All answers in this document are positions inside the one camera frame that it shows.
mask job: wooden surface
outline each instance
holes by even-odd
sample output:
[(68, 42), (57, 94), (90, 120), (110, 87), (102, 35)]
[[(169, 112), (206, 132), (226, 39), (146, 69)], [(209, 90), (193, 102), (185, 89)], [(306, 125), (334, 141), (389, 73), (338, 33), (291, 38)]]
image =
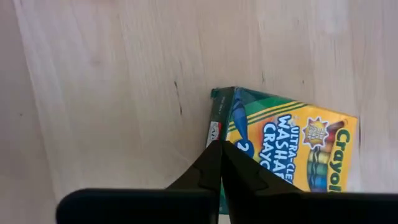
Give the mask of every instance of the wooden surface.
[[(395, 0), (14, 5), (31, 85), (16, 24), (1, 19), (0, 156), (15, 173), (3, 169), (0, 184), (8, 200), (45, 202), (37, 220), (49, 223), (53, 198), (82, 187), (169, 185), (203, 150), (210, 90), (230, 85), (357, 116), (348, 188), (398, 191)], [(19, 194), (19, 181), (36, 195)]]

